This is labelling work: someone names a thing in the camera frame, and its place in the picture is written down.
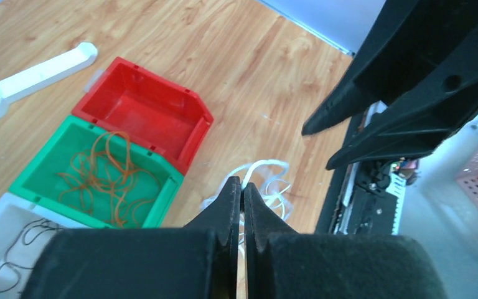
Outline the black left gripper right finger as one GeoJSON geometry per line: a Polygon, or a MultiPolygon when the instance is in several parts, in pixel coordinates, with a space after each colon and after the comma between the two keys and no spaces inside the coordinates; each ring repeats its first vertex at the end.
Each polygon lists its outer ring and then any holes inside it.
{"type": "Polygon", "coordinates": [[[253,183],[243,189],[248,298],[446,298],[414,239],[300,234],[253,183]]]}

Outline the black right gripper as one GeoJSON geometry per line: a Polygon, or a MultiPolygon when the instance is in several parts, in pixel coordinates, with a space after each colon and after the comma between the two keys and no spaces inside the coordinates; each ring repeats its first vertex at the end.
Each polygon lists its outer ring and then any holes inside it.
{"type": "Polygon", "coordinates": [[[387,109],[327,162],[431,154],[478,112],[478,1],[387,1],[342,80],[302,126],[314,135],[378,100],[387,109]]]}

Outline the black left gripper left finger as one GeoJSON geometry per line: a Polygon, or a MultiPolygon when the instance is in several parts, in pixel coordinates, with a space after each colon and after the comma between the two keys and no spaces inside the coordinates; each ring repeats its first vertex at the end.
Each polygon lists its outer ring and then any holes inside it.
{"type": "Polygon", "coordinates": [[[188,224],[64,229],[44,247],[22,298],[235,298],[240,179],[188,224]]]}

